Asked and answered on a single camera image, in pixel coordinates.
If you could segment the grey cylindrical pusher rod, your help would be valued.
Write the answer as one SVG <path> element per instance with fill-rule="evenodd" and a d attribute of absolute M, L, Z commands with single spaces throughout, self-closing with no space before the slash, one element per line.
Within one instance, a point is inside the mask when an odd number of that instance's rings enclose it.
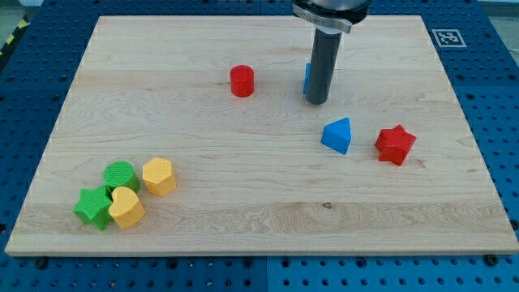
<path fill-rule="evenodd" d="M 326 33 L 319 28 L 315 29 L 311 73 L 305 95 L 313 105 L 321 105 L 328 99 L 340 42 L 341 32 Z"/>

